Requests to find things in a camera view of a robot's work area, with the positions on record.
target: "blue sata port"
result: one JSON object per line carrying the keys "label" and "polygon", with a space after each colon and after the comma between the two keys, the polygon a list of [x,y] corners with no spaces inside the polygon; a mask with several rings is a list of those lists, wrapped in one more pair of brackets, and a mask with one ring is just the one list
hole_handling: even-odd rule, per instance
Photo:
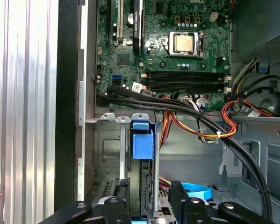
{"label": "blue sata port", "polygon": [[122,75],[112,75],[112,79],[122,79]]}

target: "blue plastic tab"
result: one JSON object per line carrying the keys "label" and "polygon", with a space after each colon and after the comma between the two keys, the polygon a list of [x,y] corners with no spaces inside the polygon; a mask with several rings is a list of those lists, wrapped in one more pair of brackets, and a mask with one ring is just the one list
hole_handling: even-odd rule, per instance
{"label": "blue plastic tab", "polygon": [[147,224],[146,220],[131,221],[131,224]]}
{"label": "blue plastic tab", "polygon": [[149,122],[148,121],[134,121],[132,125],[135,130],[149,130]]}
{"label": "blue plastic tab", "polygon": [[194,183],[181,183],[185,190],[188,190],[187,193],[189,197],[197,197],[205,200],[212,198],[211,188],[194,184]]}
{"label": "blue plastic tab", "polygon": [[152,160],[154,148],[154,134],[150,129],[149,134],[133,135],[133,158],[139,160]]}

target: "side panel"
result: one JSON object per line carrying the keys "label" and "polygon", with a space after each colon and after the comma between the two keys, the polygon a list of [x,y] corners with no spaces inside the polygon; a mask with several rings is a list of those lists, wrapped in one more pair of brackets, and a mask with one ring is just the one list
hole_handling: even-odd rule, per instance
{"label": "side panel", "polygon": [[57,12],[57,0],[0,1],[0,223],[54,212]]}

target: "pcie slot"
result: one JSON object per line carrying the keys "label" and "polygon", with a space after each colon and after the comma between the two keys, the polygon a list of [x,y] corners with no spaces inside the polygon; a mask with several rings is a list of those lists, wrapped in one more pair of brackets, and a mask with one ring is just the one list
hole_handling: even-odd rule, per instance
{"label": "pcie slot", "polygon": [[149,71],[146,73],[150,80],[155,81],[204,81],[219,82],[223,80],[223,74],[212,72],[180,72],[180,71]]}
{"label": "pcie slot", "polygon": [[106,45],[111,43],[112,0],[107,0]]}
{"label": "pcie slot", "polygon": [[181,82],[149,82],[147,87],[155,92],[172,92],[179,90],[191,90],[193,92],[221,92],[224,89],[223,84],[196,84]]}
{"label": "pcie slot", "polygon": [[117,20],[117,38],[123,39],[123,2],[124,0],[118,0],[118,20]]}

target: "black ram slot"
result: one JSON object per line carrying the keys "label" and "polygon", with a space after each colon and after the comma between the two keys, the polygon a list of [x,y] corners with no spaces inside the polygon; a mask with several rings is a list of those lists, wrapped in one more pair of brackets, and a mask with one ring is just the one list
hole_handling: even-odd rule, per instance
{"label": "black ram slot", "polygon": [[149,82],[147,87],[155,92],[171,92],[179,90],[191,90],[195,93],[219,92],[224,89],[223,84],[196,84],[196,83],[179,83],[179,82]]}
{"label": "black ram slot", "polygon": [[146,73],[151,81],[195,81],[220,82],[222,73],[212,72],[182,72],[182,71],[148,71]]}

